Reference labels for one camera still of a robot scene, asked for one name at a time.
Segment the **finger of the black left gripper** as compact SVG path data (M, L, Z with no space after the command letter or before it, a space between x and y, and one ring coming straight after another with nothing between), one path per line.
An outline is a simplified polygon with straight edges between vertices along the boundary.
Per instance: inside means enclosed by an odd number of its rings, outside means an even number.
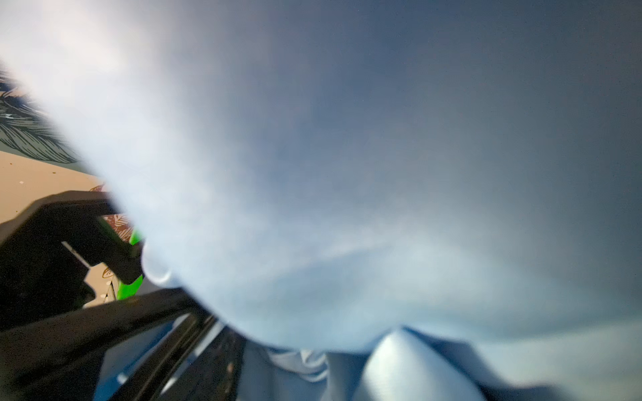
M223 322L207 325L160 400L235 400L246 339Z

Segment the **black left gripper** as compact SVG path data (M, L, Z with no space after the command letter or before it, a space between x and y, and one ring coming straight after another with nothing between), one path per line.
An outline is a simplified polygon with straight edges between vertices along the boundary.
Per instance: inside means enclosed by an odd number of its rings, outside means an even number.
M2 400L53 384L141 332L206 313L181 289L77 310L89 300L91 267L103 263L126 284L142 274L141 247L105 220L118 211L105 192L72 190L36 200L2 223Z

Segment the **light blue long-sleeve shirt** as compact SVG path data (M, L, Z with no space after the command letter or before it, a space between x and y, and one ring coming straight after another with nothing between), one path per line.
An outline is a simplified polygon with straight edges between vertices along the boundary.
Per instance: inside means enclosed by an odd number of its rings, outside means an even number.
M1 60L331 396L640 399L640 2L4 1Z

